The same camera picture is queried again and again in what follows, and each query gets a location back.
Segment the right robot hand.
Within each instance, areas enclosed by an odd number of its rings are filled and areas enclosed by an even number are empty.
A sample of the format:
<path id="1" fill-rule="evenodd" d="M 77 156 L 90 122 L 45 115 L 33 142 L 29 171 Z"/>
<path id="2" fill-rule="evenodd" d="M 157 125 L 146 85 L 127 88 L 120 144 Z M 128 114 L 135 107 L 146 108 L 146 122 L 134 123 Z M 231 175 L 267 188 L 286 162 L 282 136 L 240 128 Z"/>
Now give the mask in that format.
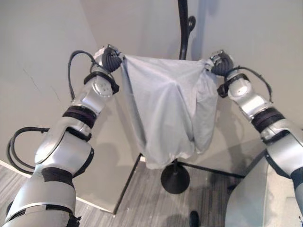
<path id="1" fill-rule="evenodd" d="M 223 77 L 234 67 L 232 58 L 223 49 L 214 52 L 206 63 L 209 72 Z"/>

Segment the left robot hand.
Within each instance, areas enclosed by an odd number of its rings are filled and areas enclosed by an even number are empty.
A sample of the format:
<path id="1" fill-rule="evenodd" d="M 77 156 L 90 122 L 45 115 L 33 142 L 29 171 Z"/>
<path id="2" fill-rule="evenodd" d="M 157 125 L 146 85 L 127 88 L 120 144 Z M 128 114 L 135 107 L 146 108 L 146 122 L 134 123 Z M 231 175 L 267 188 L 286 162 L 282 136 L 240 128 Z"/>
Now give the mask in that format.
<path id="1" fill-rule="evenodd" d="M 120 67 L 124 54 L 113 45 L 107 44 L 95 52 L 93 57 L 102 68 L 111 73 Z"/>

